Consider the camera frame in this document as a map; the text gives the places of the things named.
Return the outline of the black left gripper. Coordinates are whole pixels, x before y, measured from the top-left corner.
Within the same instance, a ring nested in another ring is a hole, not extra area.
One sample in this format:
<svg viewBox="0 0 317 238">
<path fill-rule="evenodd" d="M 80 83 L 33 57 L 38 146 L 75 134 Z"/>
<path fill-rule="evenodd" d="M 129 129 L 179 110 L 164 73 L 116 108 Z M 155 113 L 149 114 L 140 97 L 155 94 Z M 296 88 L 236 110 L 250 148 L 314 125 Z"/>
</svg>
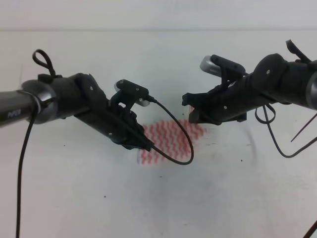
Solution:
<svg viewBox="0 0 317 238">
<path fill-rule="evenodd" d="M 124 148 L 142 149 L 150 151 L 154 143 L 145 136 L 144 128 L 138 124 L 136 114 L 132 111 L 127 112 L 121 106 L 110 105 L 109 99 L 104 99 L 106 115 L 112 123 L 110 126 L 112 142 L 123 146 Z"/>
</svg>

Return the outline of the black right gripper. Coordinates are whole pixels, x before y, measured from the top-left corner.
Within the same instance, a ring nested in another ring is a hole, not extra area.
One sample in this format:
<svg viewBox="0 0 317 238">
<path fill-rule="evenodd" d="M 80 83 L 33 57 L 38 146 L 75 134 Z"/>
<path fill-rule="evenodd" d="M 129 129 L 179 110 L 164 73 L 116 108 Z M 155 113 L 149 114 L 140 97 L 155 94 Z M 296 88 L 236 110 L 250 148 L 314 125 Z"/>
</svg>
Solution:
<svg viewBox="0 0 317 238">
<path fill-rule="evenodd" d="M 246 102 L 248 84 L 235 81 L 216 86 L 209 93 L 186 93 L 182 96 L 183 106 L 202 107 L 207 104 L 207 115 L 198 109 L 189 113 L 189 123 L 211 123 L 220 125 L 223 122 L 243 122 L 247 113 L 243 111 Z"/>
</svg>

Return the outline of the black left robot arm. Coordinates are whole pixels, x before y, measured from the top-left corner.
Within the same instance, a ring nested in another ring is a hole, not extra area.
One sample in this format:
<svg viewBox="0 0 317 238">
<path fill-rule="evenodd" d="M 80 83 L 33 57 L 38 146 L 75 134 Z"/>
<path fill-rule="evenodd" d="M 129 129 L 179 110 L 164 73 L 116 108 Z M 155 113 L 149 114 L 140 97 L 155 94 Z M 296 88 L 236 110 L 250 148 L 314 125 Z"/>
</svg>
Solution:
<svg viewBox="0 0 317 238">
<path fill-rule="evenodd" d="M 40 74 L 16 91 L 0 94 L 0 124 L 19 120 L 44 124 L 57 119 L 76 117 L 81 122 L 126 149 L 150 151 L 153 142 L 145 136 L 131 111 L 134 104 L 148 105 L 148 89 L 122 79 L 115 83 L 116 94 L 108 99 L 90 74 L 78 73 L 63 78 Z"/>
</svg>

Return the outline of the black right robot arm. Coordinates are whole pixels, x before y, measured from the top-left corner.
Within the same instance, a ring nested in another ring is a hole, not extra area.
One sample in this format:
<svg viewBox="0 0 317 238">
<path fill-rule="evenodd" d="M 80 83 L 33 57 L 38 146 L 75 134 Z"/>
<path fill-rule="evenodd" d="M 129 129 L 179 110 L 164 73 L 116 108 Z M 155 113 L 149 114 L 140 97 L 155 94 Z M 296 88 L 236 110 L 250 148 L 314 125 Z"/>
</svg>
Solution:
<svg viewBox="0 0 317 238">
<path fill-rule="evenodd" d="M 220 77 L 221 84 L 206 93 L 183 95 L 182 105 L 193 108 L 190 123 L 243 122 L 247 112 L 274 103 L 317 108 L 317 66 L 313 62 L 287 62 L 272 54 L 247 74 L 242 65 L 212 55 L 203 59 L 200 68 Z"/>
</svg>

